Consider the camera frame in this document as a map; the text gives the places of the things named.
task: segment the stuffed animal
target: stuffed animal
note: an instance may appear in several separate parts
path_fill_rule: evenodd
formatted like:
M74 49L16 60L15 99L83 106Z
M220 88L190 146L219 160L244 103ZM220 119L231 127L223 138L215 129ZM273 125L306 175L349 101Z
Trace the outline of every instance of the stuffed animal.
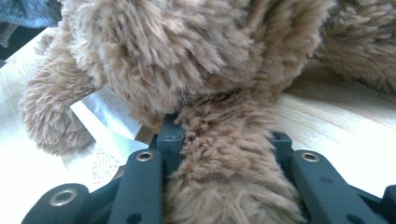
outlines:
M396 92L393 0L63 0L21 100L39 147L64 155L93 139L69 106L108 85L158 129L178 112L182 163L167 223L303 222L269 139L273 103L308 60Z

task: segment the fluffy fur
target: fluffy fur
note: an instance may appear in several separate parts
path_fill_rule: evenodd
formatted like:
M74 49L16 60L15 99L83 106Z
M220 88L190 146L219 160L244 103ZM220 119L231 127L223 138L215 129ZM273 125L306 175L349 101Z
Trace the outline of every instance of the fluffy fur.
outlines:
M268 139L272 102L315 53L336 72L395 90L395 50L381 53L394 48L390 0L62 2L63 20L42 41L43 63L21 100L27 130L49 153L83 148L92 138L69 106L104 85L154 129L180 112L184 159L166 188L168 223L303 221ZM359 18L377 30L353 25ZM378 55L381 63L365 63Z

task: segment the brown fur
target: brown fur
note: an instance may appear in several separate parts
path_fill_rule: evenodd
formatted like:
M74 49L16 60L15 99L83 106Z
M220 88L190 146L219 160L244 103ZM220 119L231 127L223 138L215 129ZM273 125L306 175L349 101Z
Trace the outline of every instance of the brown fur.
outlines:
M396 2L343 1L332 14L316 58L346 80L396 93Z
M302 221L298 194L268 141L275 130L272 102L314 55L320 32L317 58L337 72L368 78L359 68L348 69L349 62L328 62L353 51L332 51L338 41L332 34L354 22L350 10L376 16L366 2L394 12L392 4L379 6L384 1L340 1L321 27L332 0L63 0L64 18L42 41L43 63L28 84L21 114L40 147L65 154L92 140L68 107L104 85L149 127L180 112L184 160L166 188L167 222ZM392 15L377 19L381 27L393 24ZM379 30L373 35L389 28ZM375 41L371 49L394 43L390 30L392 40ZM348 38L369 31L342 33ZM375 80L394 89L390 54L367 66L387 67ZM354 66L363 62L351 60Z

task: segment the wooden floor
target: wooden floor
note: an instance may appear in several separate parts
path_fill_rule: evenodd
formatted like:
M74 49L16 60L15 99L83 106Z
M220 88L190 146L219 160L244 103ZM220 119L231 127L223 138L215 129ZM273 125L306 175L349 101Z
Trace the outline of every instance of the wooden floor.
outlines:
M80 167L95 162L87 155L51 157L28 138L17 102L35 66L35 42L0 68L0 209L6 211L1 223L20 223L43 193L85 178L76 178ZM345 83L312 63L276 109L279 129L293 148L323 154L349 184L377 196L396 184L396 96Z

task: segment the teddy bear arm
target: teddy bear arm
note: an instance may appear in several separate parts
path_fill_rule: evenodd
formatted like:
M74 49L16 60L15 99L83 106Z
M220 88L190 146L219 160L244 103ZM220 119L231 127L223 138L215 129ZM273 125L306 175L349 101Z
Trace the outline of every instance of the teddy bear arm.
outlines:
M333 0L273 1L268 4L254 38L261 41L258 78L277 97L300 75L320 42L319 27L329 17Z
M396 93L394 1L340 1L321 32L315 59L346 80Z
M92 77L77 69L61 31L44 53L44 59L20 101L27 132L39 148L64 155L83 149L93 139L69 106L98 90Z

